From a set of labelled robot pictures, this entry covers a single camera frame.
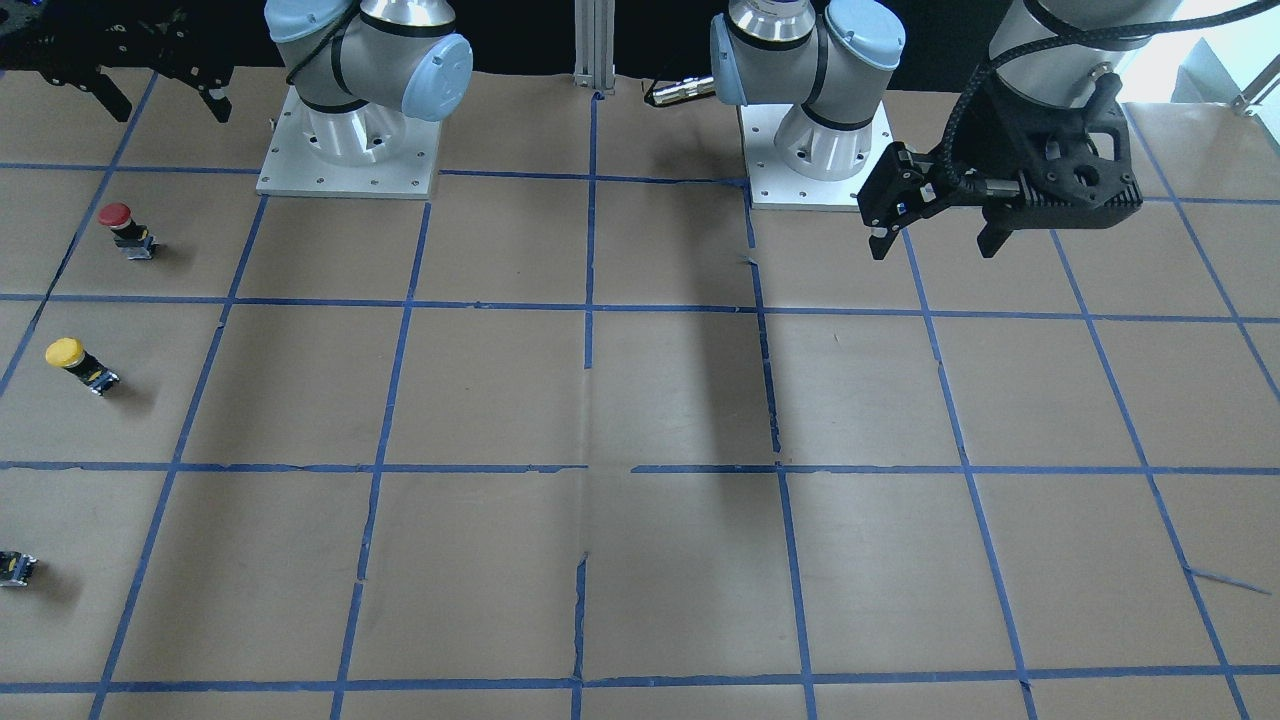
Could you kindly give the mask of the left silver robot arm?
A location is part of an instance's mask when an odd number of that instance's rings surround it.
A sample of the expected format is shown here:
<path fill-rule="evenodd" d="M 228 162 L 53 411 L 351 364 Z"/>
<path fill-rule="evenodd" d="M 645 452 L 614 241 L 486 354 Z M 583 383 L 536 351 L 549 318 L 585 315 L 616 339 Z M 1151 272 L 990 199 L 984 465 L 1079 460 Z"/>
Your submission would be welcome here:
<path fill-rule="evenodd" d="M 1116 64 L 1170 31 L 1175 1 L 1015 1 L 943 127 L 918 152 L 867 158 L 872 123 L 906 47 L 878 1 L 731 1 L 710 24 L 719 100 L 788 110 L 774 147 L 801 176 L 836 182 L 861 168 L 869 247 L 884 258 L 908 225 L 979 208 L 992 258 L 1018 231 L 1107 229 L 1143 204 Z"/>

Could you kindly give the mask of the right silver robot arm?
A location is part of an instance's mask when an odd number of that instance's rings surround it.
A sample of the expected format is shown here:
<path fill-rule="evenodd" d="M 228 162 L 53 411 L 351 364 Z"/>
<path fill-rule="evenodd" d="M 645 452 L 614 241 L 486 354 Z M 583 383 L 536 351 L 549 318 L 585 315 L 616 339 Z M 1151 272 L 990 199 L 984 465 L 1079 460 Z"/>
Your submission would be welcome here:
<path fill-rule="evenodd" d="M 148 68 L 197 91 L 228 120 L 238 46 L 266 35 L 300 109 L 310 152 L 332 164 L 390 156 L 410 120 L 442 122 L 461 104 L 472 49 L 447 1 L 5 1 L 3 68 L 91 94 L 116 119 L 133 106 L 109 67 Z"/>

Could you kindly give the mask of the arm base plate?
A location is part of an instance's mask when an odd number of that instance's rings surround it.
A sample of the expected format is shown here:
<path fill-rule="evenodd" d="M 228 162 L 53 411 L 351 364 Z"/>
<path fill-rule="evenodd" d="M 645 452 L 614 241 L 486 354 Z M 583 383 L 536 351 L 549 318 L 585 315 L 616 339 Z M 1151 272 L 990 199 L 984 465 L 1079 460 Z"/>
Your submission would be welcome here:
<path fill-rule="evenodd" d="M 442 123 L 369 104 L 325 114 L 289 88 L 256 191 L 276 197 L 428 201 Z"/>
<path fill-rule="evenodd" d="M 858 195 L 892 141 L 884 106 L 855 131 L 817 124 L 799 105 L 739 108 L 751 201 L 765 210 L 859 211 Z"/>

